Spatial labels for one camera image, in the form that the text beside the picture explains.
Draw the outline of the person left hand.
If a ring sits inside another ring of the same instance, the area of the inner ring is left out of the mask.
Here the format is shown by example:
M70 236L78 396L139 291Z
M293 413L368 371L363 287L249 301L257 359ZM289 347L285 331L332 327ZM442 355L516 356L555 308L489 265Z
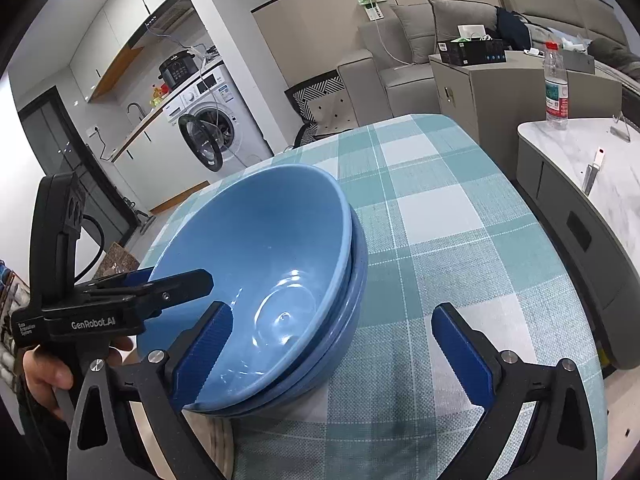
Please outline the person left hand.
M58 390L68 391L74 385L73 374L68 366L56 356L50 356L41 346L27 350L22 364L26 386L32 397L62 420L64 413L55 393Z

